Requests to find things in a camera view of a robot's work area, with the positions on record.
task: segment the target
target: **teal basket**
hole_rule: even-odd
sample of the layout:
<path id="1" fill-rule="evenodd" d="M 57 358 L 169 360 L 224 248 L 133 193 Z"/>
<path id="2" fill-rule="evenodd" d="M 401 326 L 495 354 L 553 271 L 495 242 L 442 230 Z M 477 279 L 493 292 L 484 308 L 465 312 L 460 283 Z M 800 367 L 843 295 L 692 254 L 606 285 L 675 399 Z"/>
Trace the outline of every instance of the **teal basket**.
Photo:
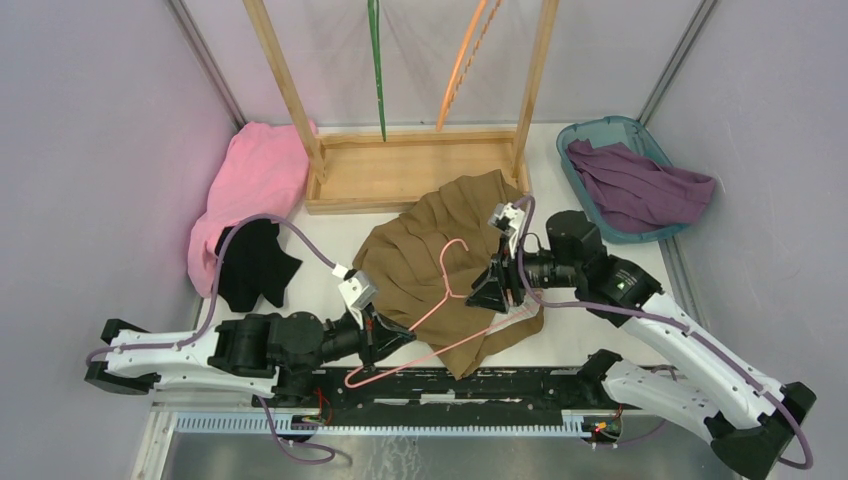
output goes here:
<path id="1" fill-rule="evenodd" d="M 586 216 L 598 226 L 604 240 L 610 243 L 655 242 L 676 235 L 688 226 L 684 224 L 670 225 L 647 233 L 625 233 L 611 227 L 601 216 L 598 206 L 595 205 L 595 202 L 589 196 L 589 192 L 586 191 L 583 180 L 574 169 L 571 160 L 568 159 L 566 149 L 568 144 L 575 140 L 589 140 L 595 148 L 621 142 L 627 145 L 630 150 L 650 158 L 658 165 L 670 167 L 671 161 L 665 156 L 648 130 L 641 123 L 627 117 L 604 117 L 600 120 L 571 125 L 559 132 L 557 150 L 562 157 L 562 171 L 565 172 L 568 183 L 571 184 L 580 204 L 583 205 Z"/>

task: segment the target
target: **pink towel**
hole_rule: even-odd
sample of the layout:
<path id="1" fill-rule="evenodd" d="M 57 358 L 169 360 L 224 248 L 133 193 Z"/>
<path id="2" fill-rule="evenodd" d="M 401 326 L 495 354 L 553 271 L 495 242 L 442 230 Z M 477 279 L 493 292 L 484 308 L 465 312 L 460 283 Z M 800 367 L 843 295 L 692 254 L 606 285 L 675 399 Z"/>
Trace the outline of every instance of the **pink towel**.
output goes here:
<path id="1" fill-rule="evenodd" d="M 308 170 L 309 159 L 293 125 L 248 123 L 233 137 L 209 189 L 206 213 L 191 229 L 188 275 L 197 293 L 212 293 L 221 231 L 257 213 L 288 215 L 303 196 Z"/>

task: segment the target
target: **wooden rack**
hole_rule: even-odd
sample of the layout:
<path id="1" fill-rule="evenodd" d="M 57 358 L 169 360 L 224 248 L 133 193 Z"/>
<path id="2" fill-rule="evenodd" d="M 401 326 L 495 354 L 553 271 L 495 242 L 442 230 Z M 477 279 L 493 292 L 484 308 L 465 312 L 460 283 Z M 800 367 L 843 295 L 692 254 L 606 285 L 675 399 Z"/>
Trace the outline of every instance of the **wooden rack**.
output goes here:
<path id="1" fill-rule="evenodd" d="M 457 177 L 496 169 L 529 192 L 524 146 L 559 0 L 543 1 L 515 128 L 391 131 L 386 142 L 379 133 L 313 135 L 264 1 L 244 5 L 309 157 L 309 213 L 402 211 Z"/>

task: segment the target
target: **brown cloth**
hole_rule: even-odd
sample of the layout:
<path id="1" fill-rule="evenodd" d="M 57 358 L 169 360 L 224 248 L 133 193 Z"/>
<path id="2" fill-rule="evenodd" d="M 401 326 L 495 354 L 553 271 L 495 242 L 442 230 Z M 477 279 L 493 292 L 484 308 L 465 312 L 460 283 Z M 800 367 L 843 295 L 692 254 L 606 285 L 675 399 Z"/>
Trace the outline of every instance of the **brown cloth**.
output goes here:
<path id="1" fill-rule="evenodd" d="M 498 203 L 518 200 L 521 194 L 507 184 L 500 170 L 477 177 L 463 176 L 438 192 L 421 197 L 408 212 L 374 228 L 353 260 L 379 288 L 377 310 L 409 327 L 445 295 L 439 253 L 445 244 L 461 238 L 466 252 L 455 243 L 445 252 L 451 289 L 468 295 L 471 284 L 485 271 L 498 248 L 499 232 L 487 221 Z M 451 298 L 415 332 L 433 350 L 451 345 L 491 325 L 494 312 L 466 307 Z M 544 325 L 542 309 L 532 318 L 490 335 L 481 335 L 440 355 L 457 379 L 473 372 L 483 359 L 538 333 Z"/>

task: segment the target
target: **purple cloth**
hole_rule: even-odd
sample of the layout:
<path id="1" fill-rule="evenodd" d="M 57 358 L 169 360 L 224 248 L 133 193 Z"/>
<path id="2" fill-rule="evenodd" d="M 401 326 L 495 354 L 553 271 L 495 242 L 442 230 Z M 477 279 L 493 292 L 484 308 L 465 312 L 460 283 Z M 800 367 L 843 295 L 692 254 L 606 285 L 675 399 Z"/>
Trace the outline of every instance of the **purple cloth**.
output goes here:
<path id="1" fill-rule="evenodd" d="M 714 178 L 657 165 L 623 143 L 593 148 L 575 140 L 567 153 L 604 220 L 626 233 L 695 223 L 715 189 Z"/>

